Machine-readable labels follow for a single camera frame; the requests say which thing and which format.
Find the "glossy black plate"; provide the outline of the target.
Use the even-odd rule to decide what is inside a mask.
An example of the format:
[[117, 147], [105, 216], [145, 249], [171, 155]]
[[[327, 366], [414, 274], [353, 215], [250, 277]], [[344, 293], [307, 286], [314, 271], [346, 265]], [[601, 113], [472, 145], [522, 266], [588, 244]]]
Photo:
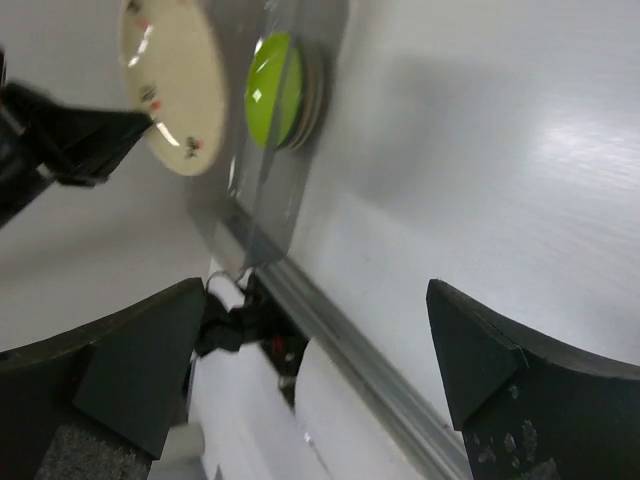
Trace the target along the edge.
[[300, 53], [304, 67], [302, 110], [289, 144], [290, 150], [301, 148], [311, 136], [320, 116], [325, 90], [324, 60], [319, 47], [302, 42]]

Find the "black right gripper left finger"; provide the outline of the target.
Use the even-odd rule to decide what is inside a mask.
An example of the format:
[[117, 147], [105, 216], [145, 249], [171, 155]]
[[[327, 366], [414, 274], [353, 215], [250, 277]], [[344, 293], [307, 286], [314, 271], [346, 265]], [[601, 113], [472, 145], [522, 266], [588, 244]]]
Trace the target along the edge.
[[198, 278], [1, 354], [4, 479], [145, 479], [205, 310]]

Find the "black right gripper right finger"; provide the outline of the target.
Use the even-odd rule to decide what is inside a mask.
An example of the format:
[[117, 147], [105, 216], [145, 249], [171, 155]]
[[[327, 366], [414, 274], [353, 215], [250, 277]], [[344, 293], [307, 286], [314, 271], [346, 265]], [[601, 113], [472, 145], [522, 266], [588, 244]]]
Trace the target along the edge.
[[442, 280], [430, 280], [427, 310], [474, 478], [638, 478], [638, 366], [556, 340]]

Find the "lime green plate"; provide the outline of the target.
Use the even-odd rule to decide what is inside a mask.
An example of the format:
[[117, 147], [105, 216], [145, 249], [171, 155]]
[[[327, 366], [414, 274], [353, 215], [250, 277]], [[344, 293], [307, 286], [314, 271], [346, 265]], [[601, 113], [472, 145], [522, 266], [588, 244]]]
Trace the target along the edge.
[[274, 108], [279, 105], [278, 146], [283, 146], [298, 121], [304, 74], [299, 49], [289, 32], [280, 31], [261, 41], [249, 67], [244, 109], [253, 141], [266, 147]]

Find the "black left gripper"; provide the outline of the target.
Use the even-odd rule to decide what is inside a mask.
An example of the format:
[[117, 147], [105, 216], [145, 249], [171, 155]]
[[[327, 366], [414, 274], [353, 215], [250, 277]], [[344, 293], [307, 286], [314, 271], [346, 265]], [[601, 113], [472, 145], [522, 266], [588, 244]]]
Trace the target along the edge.
[[1, 48], [1, 228], [54, 181], [104, 183], [153, 121], [142, 111], [60, 103], [24, 84], [6, 82]]

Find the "cream floral plate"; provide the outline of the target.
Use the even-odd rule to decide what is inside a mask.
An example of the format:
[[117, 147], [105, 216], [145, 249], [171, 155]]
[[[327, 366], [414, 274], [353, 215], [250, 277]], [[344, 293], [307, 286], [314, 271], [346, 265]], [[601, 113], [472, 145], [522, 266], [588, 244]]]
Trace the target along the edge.
[[197, 1], [123, 1], [118, 57], [133, 108], [152, 126], [156, 159], [181, 176], [205, 173], [226, 133], [229, 89], [213, 26]]

